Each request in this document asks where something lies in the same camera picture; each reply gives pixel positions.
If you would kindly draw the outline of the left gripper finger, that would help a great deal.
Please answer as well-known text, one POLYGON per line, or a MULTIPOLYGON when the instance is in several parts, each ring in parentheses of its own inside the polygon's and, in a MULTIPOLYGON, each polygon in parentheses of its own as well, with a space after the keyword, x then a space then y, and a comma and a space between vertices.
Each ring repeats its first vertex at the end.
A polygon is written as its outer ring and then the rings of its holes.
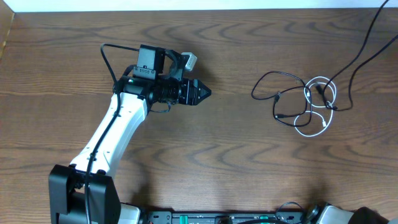
POLYGON ((200 104, 204 99, 208 98, 209 96, 211 96, 210 91, 199 91, 196 97, 196 105, 200 104))
POLYGON ((200 93, 211 93, 211 90, 200 80, 197 80, 197 88, 200 93))

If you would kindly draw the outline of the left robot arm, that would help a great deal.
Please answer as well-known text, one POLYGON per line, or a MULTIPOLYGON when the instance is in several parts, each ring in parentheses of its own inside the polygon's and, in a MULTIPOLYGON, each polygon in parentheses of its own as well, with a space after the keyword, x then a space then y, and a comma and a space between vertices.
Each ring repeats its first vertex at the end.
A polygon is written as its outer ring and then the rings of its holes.
POLYGON ((111 76, 109 108, 88 144, 49 174, 52 223, 147 223, 144 211, 118 197, 113 179, 124 151, 153 104, 195 106, 211 95, 201 81, 183 75, 197 62, 193 53, 150 45, 136 52, 137 63, 120 78, 111 76))

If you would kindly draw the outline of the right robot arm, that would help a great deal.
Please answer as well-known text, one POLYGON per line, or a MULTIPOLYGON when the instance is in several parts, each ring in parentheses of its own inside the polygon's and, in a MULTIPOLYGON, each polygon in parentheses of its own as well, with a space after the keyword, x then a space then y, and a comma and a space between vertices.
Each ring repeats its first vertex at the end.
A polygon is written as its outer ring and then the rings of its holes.
POLYGON ((388 220, 368 207, 349 211, 327 202, 310 207, 302 221, 305 224, 397 224, 397 218, 388 220))

